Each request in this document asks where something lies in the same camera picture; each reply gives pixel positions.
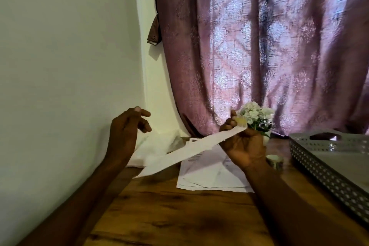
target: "flower bouquet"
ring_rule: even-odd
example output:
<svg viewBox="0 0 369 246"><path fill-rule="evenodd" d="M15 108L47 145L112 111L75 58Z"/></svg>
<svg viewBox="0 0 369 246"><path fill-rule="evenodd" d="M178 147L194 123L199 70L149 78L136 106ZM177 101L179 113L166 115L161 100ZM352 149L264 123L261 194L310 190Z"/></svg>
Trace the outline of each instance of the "flower bouquet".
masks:
<svg viewBox="0 0 369 246"><path fill-rule="evenodd" d="M273 127L273 116L272 108L261 108L255 101L252 101L242 106L233 119L238 126L255 129L269 139L270 130Z"/></svg>

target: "paper strip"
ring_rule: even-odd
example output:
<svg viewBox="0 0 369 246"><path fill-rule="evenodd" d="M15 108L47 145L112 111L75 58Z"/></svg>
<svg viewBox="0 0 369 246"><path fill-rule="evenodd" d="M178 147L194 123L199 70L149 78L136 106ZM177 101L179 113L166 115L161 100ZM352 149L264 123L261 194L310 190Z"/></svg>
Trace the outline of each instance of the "paper strip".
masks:
<svg viewBox="0 0 369 246"><path fill-rule="evenodd" d="M179 163L182 160L193 157L202 151L211 150L211 148L216 144L219 144L223 140L226 140L227 138L232 137L243 130L245 130L244 127L236 126L231 130L218 132L201 138L196 142L189 143L187 146L184 146L152 162L149 166L146 166L135 178L155 174L171 165Z"/></svg>

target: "left hand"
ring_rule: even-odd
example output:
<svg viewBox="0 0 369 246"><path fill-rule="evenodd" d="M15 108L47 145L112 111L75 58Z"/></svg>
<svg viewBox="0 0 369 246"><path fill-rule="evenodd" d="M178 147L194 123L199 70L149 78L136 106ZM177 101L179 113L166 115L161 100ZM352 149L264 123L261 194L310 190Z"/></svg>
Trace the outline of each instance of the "left hand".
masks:
<svg viewBox="0 0 369 246"><path fill-rule="evenodd" d="M149 122L144 117L151 113L140 107L130 108L114 118L110 126L110 136L105 161L121 164L127 162L136 147L137 129L150 132Z"/></svg>

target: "hand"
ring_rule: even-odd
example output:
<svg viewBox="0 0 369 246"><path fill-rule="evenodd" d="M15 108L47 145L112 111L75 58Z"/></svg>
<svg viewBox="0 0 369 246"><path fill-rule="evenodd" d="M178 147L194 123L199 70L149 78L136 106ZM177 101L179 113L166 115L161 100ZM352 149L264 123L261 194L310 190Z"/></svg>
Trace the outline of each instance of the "hand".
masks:
<svg viewBox="0 0 369 246"><path fill-rule="evenodd" d="M236 116L236 112L231 110L231 117L220 127L220 131L230 130L237 123L232 119ZM220 146L227 153L233 163L242 170L262 162L265 162L265 147L263 144L263 136L260 132L247 128L220 143Z"/></svg>
<svg viewBox="0 0 369 246"><path fill-rule="evenodd" d="M149 122L141 116L150 117L151 113L140 107L130 108L114 118L110 126L110 136L105 161L120 165L128 161L136 146L137 129L150 132Z"/></svg>

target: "brown curtain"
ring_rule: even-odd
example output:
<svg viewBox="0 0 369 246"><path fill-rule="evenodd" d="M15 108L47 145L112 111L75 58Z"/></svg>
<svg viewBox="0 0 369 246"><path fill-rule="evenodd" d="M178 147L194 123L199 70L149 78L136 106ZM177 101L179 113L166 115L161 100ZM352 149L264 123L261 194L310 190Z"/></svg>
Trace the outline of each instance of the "brown curtain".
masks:
<svg viewBox="0 0 369 246"><path fill-rule="evenodd" d="M275 132L369 121L369 0L156 0L173 95L192 135L248 101Z"/></svg>

